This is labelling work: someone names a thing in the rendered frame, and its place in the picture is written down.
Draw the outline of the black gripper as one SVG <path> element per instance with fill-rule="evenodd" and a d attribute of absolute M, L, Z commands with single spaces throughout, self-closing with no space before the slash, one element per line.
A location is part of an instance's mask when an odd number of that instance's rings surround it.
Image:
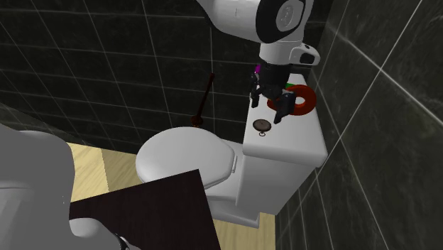
<path fill-rule="evenodd" d="M 279 124 L 283 117 L 294 112 L 296 95 L 294 92 L 283 91 L 290 76 L 291 65 L 274 65 L 263 61 L 259 73 L 251 75 L 251 107 L 256 108 L 261 94 L 268 99 L 274 99 L 276 110 L 274 124 Z"/>

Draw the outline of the round pocket watch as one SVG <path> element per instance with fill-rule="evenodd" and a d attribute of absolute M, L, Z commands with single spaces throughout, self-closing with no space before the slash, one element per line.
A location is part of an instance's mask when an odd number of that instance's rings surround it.
<path fill-rule="evenodd" d="M 259 136 L 265 136 L 266 132 L 270 131 L 271 123 L 265 119 L 257 119 L 253 123 L 253 128 L 258 131 Z"/>

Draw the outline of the dark red plunger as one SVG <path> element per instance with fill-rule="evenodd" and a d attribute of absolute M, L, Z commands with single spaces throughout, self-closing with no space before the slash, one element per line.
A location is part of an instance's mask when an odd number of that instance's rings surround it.
<path fill-rule="evenodd" d="M 194 116 L 192 116 L 191 119 L 190 119 L 191 124 L 192 124 L 193 127 L 199 128 L 204 123 L 203 118 L 202 118 L 202 112 L 203 112 L 203 109 L 204 109 L 204 106 L 205 106 L 205 103 L 206 103 L 209 91 L 212 88 L 214 78 L 215 78 L 215 74 L 213 72 L 211 72 L 209 74 L 209 79 L 208 79 L 207 87 L 206 87 L 206 90 L 204 92 L 203 98 L 202 98 L 202 100 L 201 100 L 201 102 L 199 104 L 199 108 L 197 110 L 197 113 Z"/>

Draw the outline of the white toilet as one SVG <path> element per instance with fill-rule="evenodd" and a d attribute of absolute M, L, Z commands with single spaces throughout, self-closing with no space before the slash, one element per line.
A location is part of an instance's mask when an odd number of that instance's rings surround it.
<path fill-rule="evenodd" d="M 148 183 L 198 169 L 212 217 L 257 228 L 260 214 L 277 215 L 328 155 L 316 110 L 279 124 L 274 117 L 261 97 L 242 143 L 191 126 L 161 131 L 138 151 L 137 175 Z M 271 123 L 265 136 L 253 128 L 257 119 Z"/>

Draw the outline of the dark robot stand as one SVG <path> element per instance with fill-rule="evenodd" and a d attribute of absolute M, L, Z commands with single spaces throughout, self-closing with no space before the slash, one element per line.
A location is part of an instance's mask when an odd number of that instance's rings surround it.
<path fill-rule="evenodd" d="M 70 204 L 141 250 L 221 250 L 198 170 Z"/>

